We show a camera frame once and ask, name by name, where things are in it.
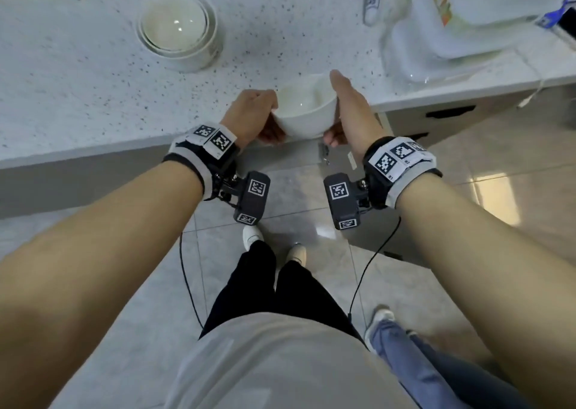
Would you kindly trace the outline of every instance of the white speckled countertop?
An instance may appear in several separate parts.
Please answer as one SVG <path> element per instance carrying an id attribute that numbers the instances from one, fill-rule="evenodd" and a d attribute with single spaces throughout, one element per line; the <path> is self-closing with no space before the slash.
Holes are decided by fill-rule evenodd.
<path id="1" fill-rule="evenodd" d="M 219 119 L 241 89 L 332 68 L 378 110 L 540 83 L 508 52 L 466 81 L 405 91 L 384 74 L 380 32 L 362 24 L 361 0 L 212 0 L 224 51 L 201 73 L 178 74 L 135 39 L 142 1 L 0 0 L 0 168 L 169 143 L 197 119 Z M 559 68 L 558 83 L 576 79 L 576 65 Z"/>

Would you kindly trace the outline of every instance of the pants leg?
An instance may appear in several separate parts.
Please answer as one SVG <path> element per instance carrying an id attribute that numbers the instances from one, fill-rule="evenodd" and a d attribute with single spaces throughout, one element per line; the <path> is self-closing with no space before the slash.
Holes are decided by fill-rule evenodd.
<path id="1" fill-rule="evenodd" d="M 442 374 L 456 395 L 474 409 L 533 407 L 514 386 L 494 377 L 478 365 L 436 351 L 416 335 L 410 339 Z"/>
<path id="2" fill-rule="evenodd" d="M 292 260 L 280 270 L 276 285 L 277 312 L 334 327 L 364 340 L 348 317 L 312 273 Z"/>
<path id="3" fill-rule="evenodd" d="M 422 409 L 468 408 L 397 323 L 381 321 L 370 342 Z"/>
<path id="4" fill-rule="evenodd" d="M 256 312 L 274 310 L 276 256 L 270 245 L 256 241 L 242 254 L 236 269 L 218 298 L 200 338 L 220 324 Z"/>

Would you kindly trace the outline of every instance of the person's right hand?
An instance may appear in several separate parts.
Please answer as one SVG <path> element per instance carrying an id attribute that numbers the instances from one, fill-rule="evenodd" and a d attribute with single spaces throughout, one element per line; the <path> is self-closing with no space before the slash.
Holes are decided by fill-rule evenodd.
<path id="1" fill-rule="evenodd" d="M 340 71 L 330 71 L 330 81 L 338 95 L 340 121 L 324 133 L 324 143 L 331 147 L 349 143 L 356 158 L 362 159 L 370 145 L 392 135 L 380 126 L 364 96 Z"/>

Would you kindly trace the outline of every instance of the person's left arm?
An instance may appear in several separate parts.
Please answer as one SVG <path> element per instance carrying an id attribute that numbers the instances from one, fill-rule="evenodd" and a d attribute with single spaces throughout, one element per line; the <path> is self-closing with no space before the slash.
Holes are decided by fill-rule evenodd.
<path id="1" fill-rule="evenodd" d="M 282 139 L 274 91 L 244 91 L 224 124 L 242 149 Z M 174 245 L 203 195 L 164 162 L 64 219 L 0 262 L 0 405 L 50 405 Z"/>

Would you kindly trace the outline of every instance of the sneaker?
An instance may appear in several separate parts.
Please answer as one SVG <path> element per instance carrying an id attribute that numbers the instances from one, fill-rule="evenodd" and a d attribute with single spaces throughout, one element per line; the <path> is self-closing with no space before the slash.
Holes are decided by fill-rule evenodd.
<path id="1" fill-rule="evenodd" d="M 291 260 L 295 260 L 303 267 L 306 267 L 306 247 L 302 244 L 295 244 L 286 256 L 286 263 Z"/>
<path id="2" fill-rule="evenodd" d="M 253 243 L 256 241 L 263 241 L 264 236 L 258 227 L 244 226 L 244 230 L 242 231 L 242 240 L 244 241 L 244 248 L 248 251 Z"/>
<path id="3" fill-rule="evenodd" d="M 372 317 L 372 322 L 371 324 L 368 326 L 368 328 L 366 329 L 366 332 L 364 333 L 364 344 L 366 344 L 366 347 L 368 347 L 368 350 L 370 350 L 372 353 L 376 353 L 376 350 L 374 349 L 374 347 L 372 347 L 372 334 L 374 333 L 374 330 L 376 329 L 376 326 L 380 323 L 380 321 L 383 320 L 390 320 L 390 321 L 396 321 L 396 318 L 394 317 L 394 312 L 390 310 L 390 308 L 388 308 L 388 306 L 378 306 L 376 309 L 374 309 L 374 315 Z"/>

